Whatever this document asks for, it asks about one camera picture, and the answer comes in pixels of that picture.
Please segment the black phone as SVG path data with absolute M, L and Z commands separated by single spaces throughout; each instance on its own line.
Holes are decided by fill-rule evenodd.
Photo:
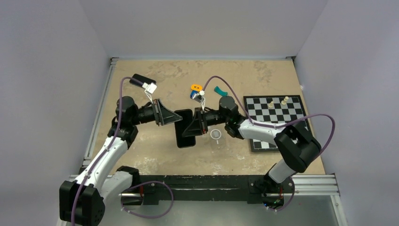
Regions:
M 175 126 L 175 134 L 176 134 L 176 145 L 178 148 L 187 148 L 196 145 L 195 137 L 184 137 L 183 132 L 187 129 L 193 119 L 193 112 L 191 109 L 182 109 L 174 111 L 174 113 L 178 114 L 182 117 L 181 121 L 177 121 L 174 123 Z

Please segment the blue phone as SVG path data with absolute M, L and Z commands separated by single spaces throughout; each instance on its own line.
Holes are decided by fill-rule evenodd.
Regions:
M 142 75 L 139 75 L 137 73 L 133 74 L 132 79 L 129 81 L 130 84 L 142 87 L 145 83 L 146 84 L 157 84 L 157 82 L 149 77 L 145 77 Z

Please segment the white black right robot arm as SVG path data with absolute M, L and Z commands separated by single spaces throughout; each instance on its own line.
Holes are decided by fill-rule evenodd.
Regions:
M 274 164 L 262 179 L 250 185 L 258 193 L 282 192 L 283 182 L 296 173 L 303 173 L 322 151 L 320 143 L 301 123 L 267 123 L 252 120 L 239 113 L 230 96 L 221 97 L 217 110 L 196 108 L 192 122 L 183 129 L 183 137 L 196 137 L 208 132 L 211 125 L 224 124 L 233 138 L 252 139 L 273 144 L 282 159 Z

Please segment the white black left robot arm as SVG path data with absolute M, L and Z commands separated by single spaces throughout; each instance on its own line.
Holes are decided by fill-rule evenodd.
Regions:
M 160 99 L 138 107 L 132 97 L 117 101 L 116 116 L 107 138 L 92 162 L 72 181 L 64 181 L 59 188 L 59 216 L 72 225 L 97 226 L 101 222 L 106 204 L 124 191 L 144 193 L 139 170 L 119 167 L 108 175 L 138 134 L 139 124 L 155 122 L 159 126 L 181 121 L 182 116 L 167 109 Z

